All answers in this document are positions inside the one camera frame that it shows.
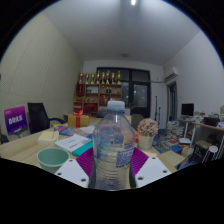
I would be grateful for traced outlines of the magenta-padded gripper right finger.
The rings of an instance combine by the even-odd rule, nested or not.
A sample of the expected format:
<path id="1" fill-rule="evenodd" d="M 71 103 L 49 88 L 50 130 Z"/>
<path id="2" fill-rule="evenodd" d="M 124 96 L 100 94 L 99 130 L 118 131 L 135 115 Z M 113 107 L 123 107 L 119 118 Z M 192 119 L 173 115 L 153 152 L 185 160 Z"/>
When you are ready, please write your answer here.
<path id="1" fill-rule="evenodd" d="M 131 158 L 131 173 L 137 188 L 171 174 L 157 156 L 147 156 L 138 148 L 134 149 Z"/>

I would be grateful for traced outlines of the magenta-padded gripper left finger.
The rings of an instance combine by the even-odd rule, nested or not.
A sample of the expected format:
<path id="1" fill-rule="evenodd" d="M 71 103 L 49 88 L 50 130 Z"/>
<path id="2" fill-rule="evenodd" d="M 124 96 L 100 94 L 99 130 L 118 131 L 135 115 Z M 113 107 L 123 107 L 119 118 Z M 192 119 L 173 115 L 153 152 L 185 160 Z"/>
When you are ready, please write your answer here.
<path id="1" fill-rule="evenodd" d="M 55 175 L 76 185 L 87 188 L 93 172 L 93 149 L 90 148 L 77 159 L 68 159 Z"/>

